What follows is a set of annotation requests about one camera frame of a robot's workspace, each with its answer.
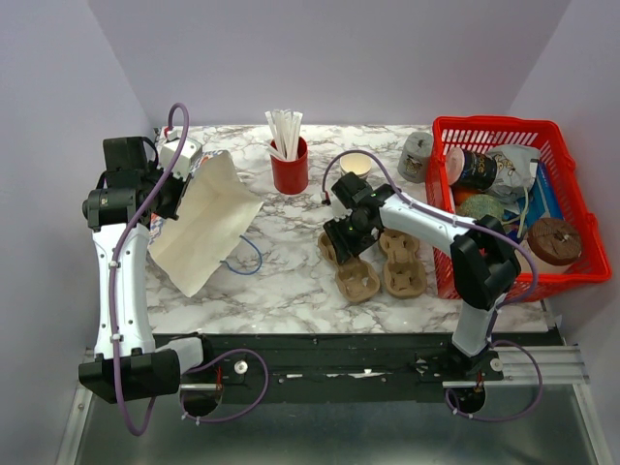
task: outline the round brown object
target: round brown object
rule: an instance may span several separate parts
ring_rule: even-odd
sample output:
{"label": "round brown object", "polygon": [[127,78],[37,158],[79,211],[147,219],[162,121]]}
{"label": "round brown object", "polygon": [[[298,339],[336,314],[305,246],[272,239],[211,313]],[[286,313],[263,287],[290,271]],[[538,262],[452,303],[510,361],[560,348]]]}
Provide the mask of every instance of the round brown object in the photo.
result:
{"label": "round brown object", "polygon": [[527,231],[527,243],[538,258],[555,266],[566,266],[581,256],[579,232],[564,220],[541,218]]}

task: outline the red cup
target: red cup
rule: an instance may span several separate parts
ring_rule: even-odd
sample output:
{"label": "red cup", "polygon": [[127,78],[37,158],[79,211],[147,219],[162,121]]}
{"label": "red cup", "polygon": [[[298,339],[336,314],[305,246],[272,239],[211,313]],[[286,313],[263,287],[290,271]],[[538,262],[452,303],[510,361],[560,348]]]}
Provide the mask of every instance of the red cup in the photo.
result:
{"label": "red cup", "polygon": [[282,194],[289,196],[299,194],[308,187],[308,145],[303,138],[299,138],[297,145],[297,159],[294,162],[283,162],[271,155],[271,170],[273,184]]}

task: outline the brown lid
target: brown lid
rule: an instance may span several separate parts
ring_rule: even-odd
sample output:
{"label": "brown lid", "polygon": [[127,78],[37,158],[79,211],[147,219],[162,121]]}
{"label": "brown lid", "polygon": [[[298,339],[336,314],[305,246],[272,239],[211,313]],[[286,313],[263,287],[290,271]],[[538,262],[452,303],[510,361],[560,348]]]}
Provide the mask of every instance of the brown lid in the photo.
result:
{"label": "brown lid", "polygon": [[541,218],[527,231],[527,243],[536,256],[555,266],[572,264],[581,255],[579,232],[564,220]]}
{"label": "brown lid", "polygon": [[460,147],[453,147],[446,154],[446,178],[451,186],[460,177],[465,167],[465,153]]}

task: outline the white straw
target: white straw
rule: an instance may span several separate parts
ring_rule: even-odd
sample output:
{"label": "white straw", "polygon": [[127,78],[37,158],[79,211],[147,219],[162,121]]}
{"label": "white straw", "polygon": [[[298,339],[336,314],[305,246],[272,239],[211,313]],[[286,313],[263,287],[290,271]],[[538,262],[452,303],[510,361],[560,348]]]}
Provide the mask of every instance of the white straw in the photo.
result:
{"label": "white straw", "polygon": [[283,162],[286,162],[286,160],[284,158],[282,158],[282,155],[280,155],[280,152],[278,152],[275,148],[273,148],[271,145],[267,146],[267,151],[273,155],[275,158],[277,158],[278,160],[282,160]]}
{"label": "white straw", "polygon": [[299,145],[299,131],[301,129],[301,117],[303,116],[303,113],[295,113],[294,114],[294,118],[293,118],[293,122],[294,122],[294,129],[293,129],[293,159],[296,160],[297,159],[297,146]]}
{"label": "white straw", "polygon": [[266,111],[264,116],[275,145],[275,148],[272,145],[267,146],[269,153],[284,162],[296,160],[303,113],[290,109],[275,109]]}
{"label": "white straw", "polygon": [[284,157],[284,147],[282,146],[282,142],[280,142],[280,140],[278,139],[278,133],[276,131],[276,127],[274,124],[274,117],[273,117],[273,113],[270,111],[266,111],[264,113],[264,115],[267,117],[267,123],[269,124],[269,129],[271,130],[271,136],[273,137],[273,143],[275,143],[275,147],[276,147],[276,151],[280,151],[281,152],[281,157]]}

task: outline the metal floor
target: metal floor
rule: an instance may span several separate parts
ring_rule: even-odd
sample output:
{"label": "metal floor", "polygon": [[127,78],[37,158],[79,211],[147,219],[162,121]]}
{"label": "metal floor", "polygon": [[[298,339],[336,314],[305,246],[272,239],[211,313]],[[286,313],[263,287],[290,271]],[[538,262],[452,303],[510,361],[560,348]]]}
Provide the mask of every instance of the metal floor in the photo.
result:
{"label": "metal floor", "polygon": [[[531,387],[491,387],[484,409],[503,416],[526,406]],[[130,403],[141,421],[145,402]],[[238,406],[220,407],[233,412]],[[176,396],[155,404],[141,438],[115,405],[93,399],[77,463],[251,464],[596,464],[571,386],[546,387],[528,418],[488,424],[455,418],[444,404],[264,404],[225,424],[181,421]]]}

